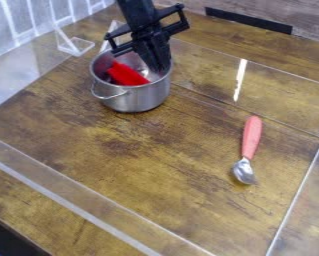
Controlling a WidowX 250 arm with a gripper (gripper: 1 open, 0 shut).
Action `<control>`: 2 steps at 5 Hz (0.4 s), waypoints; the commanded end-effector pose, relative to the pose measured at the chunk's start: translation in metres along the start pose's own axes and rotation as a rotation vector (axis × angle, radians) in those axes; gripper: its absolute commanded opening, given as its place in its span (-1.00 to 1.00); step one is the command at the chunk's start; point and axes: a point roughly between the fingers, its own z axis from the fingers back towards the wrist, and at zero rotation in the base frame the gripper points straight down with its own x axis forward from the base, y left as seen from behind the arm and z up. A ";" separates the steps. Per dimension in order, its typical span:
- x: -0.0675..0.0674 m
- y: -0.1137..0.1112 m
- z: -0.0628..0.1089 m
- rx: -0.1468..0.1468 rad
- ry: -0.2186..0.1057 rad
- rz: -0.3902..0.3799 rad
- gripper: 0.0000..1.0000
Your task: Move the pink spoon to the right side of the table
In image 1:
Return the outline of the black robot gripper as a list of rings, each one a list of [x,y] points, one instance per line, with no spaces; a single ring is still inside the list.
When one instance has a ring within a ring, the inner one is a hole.
[[[167,70],[171,63],[169,37],[190,28],[181,3],[156,9],[152,0],[116,0],[127,23],[104,39],[112,53],[135,51],[151,71]]]

